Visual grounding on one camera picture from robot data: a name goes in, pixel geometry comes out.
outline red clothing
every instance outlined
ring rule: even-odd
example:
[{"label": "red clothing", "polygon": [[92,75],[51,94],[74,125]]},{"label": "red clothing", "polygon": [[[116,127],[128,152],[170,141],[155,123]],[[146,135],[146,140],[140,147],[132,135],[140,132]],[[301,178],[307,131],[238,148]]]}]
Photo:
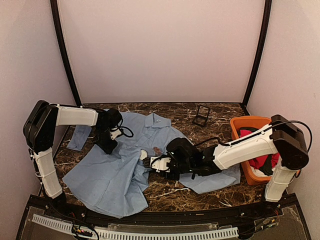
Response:
[{"label": "red clothing", "polygon": [[[244,136],[247,136],[247,135],[249,135],[251,133],[252,132],[249,131],[249,130],[241,129],[240,130],[240,138],[242,138]],[[259,156],[259,157],[256,157],[254,159],[250,159],[249,160],[249,164],[250,164],[251,167],[254,167],[254,169],[259,169],[265,164],[265,161],[267,160],[267,157],[268,157],[268,155]],[[280,157],[279,153],[276,153],[276,154],[272,155],[272,158],[271,158],[272,168],[274,168],[277,165],[277,163],[279,161],[279,157]]]}]

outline black metal pole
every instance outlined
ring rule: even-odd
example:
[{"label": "black metal pole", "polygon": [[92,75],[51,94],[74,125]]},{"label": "black metal pole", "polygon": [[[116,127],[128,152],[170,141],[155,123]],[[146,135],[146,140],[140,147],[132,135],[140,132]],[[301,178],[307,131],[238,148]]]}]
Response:
[{"label": "black metal pole", "polygon": [[261,61],[261,57],[262,57],[262,53],[264,51],[267,30],[268,30],[268,24],[269,24],[269,18],[270,18],[270,12],[271,12],[271,4],[272,4],[272,0],[265,0],[258,46],[256,48],[256,53],[255,53],[255,57],[254,57],[254,62],[253,62],[249,82],[246,87],[246,91],[245,91],[244,98],[242,101],[242,104],[244,105],[245,108],[248,105],[252,90],[254,88],[259,65],[260,65],[260,61]]},{"label": "black metal pole", "polygon": [[59,9],[58,9],[58,2],[57,0],[50,0],[51,2],[51,11],[52,11],[52,17],[53,17],[53,22],[54,22],[54,28],[55,28],[55,33],[56,33],[56,38],[58,40],[59,48],[60,48],[60,54],[62,57],[64,69],[66,76],[68,78],[68,82],[72,91],[72,95],[75,101],[75,104],[77,106],[81,106],[81,100],[80,96],[78,93],[78,89],[76,86],[76,82],[74,79],[74,75],[72,74],[69,58],[68,58],[68,53],[66,49],[66,44],[64,40],[64,35],[62,33],[62,27],[61,27],[61,22],[60,22],[60,16],[59,16]]}]

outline white wall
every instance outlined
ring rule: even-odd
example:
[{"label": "white wall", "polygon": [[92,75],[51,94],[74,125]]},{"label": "white wall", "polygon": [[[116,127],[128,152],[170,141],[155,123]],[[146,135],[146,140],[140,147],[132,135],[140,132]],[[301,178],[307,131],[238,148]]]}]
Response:
[{"label": "white wall", "polygon": [[84,103],[241,102],[264,0],[60,0]]},{"label": "white wall", "polygon": [[12,240],[39,190],[24,123],[40,99],[73,104],[49,0],[0,2],[0,83],[0,239]]},{"label": "white wall", "polygon": [[[281,114],[312,129],[310,162],[289,188],[297,194],[312,239],[320,239],[319,23],[319,1],[273,1],[265,48],[248,104],[252,115]],[[305,136],[309,141],[308,131]]]}]

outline marble surface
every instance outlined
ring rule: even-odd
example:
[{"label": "marble surface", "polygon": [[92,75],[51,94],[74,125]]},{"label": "marble surface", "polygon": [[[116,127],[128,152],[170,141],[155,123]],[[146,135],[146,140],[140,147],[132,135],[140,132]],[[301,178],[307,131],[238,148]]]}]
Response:
[{"label": "marble surface", "polygon": [[[206,127],[192,124],[192,120],[196,116],[198,105],[200,104],[211,109]],[[130,111],[143,115],[156,113],[162,117],[171,119],[172,126],[181,131],[194,144],[211,137],[220,137],[225,142],[230,141],[230,119],[245,115],[237,103],[101,103],[87,104],[85,106],[99,109],[115,108],[121,112]],[[82,151],[67,149],[74,129],[74,126],[68,129],[61,146],[57,150],[55,167],[59,181],[66,193],[67,202],[83,205],[71,194],[62,178],[93,147],[94,136],[91,133]],[[210,141],[200,147],[206,148],[212,144],[213,142]],[[197,194],[177,181],[167,180],[151,172],[149,175],[149,188],[144,191],[149,207],[144,211],[182,212],[240,206],[259,202],[263,191],[264,185],[248,185],[243,172],[241,172],[240,184],[203,194]]]}]

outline orange laundry basket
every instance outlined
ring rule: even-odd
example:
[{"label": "orange laundry basket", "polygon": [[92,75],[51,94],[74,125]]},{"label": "orange laundry basket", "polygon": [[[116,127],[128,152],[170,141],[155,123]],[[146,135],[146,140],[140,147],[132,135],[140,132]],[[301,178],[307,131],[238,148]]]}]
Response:
[{"label": "orange laundry basket", "polygon": [[[234,117],[230,121],[230,125],[232,128],[232,139],[236,140],[239,137],[238,130],[243,127],[247,128],[256,128],[260,129],[264,125],[271,123],[271,119],[268,117],[262,116],[241,116],[241,117]],[[249,185],[259,185],[268,183],[271,179],[271,176],[259,177],[256,176],[251,168],[249,161],[243,161],[241,163],[246,181]]]}]

